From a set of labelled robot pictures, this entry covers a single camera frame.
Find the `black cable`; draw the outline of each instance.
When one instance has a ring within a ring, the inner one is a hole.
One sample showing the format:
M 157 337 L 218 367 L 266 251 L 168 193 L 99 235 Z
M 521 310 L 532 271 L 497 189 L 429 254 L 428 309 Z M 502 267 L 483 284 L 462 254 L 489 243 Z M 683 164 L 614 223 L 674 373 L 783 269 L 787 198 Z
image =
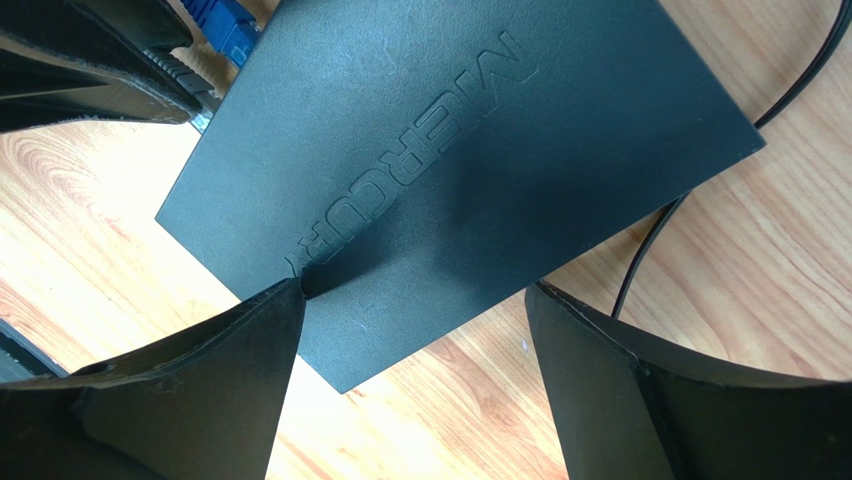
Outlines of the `black cable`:
M 793 86 L 791 86 L 787 92 L 781 96 L 781 98 L 778 99 L 778 101 L 775 102 L 769 110 L 766 111 L 766 113 L 754 122 L 755 127 L 760 129 L 768 125 L 769 122 L 774 120 L 778 114 L 784 111 L 784 109 L 787 108 L 787 106 L 790 105 L 790 103 L 792 103 L 793 100 L 802 93 L 802 91 L 804 91 L 808 84 L 816 78 L 817 74 L 819 74 L 820 70 L 822 70 L 822 67 L 825 66 L 828 59 L 831 58 L 835 50 L 837 50 L 837 46 L 840 45 L 841 40 L 843 40 L 843 36 L 849 28 L 850 20 L 852 20 L 852 0 L 842 0 L 840 3 L 840 10 L 837 13 L 837 18 L 831 26 L 831 31 L 829 31 L 825 42 L 823 42 L 816 56 L 811 61 L 810 65 L 808 65 L 808 68 L 802 72 L 802 75 L 799 76 L 795 83 L 793 83 Z M 652 225 L 651 229 L 648 230 L 648 233 L 645 235 L 645 239 L 642 241 L 642 244 L 633 256 L 633 260 L 630 262 L 630 266 L 627 268 L 627 273 L 624 275 L 624 280 L 621 283 L 618 296 L 615 298 L 615 305 L 612 308 L 613 318 L 618 318 L 621 314 L 622 308 L 624 308 L 627 293 L 630 291 L 630 285 L 633 283 L 633 277 L 636 276 L 636 272 L 639 270 L 642 259 L 645 258 L 645 255 L 648 253 L 648 250 L 651 249 L 651 245 L 654 243 L 654 240 L 657 239 L 657 236 L 660 235 L 660 232 L 669 220 L 671 220 L 678 208 L 683 205 L 684 200 L 686 200 L 690 193 L 692 192 L 686 192 L 681 197 L 678 197 L 675 201 L 669 203 L 660 210 L 660 216 L 657 217 L 657 221 L 654 222 L 654 225 Z

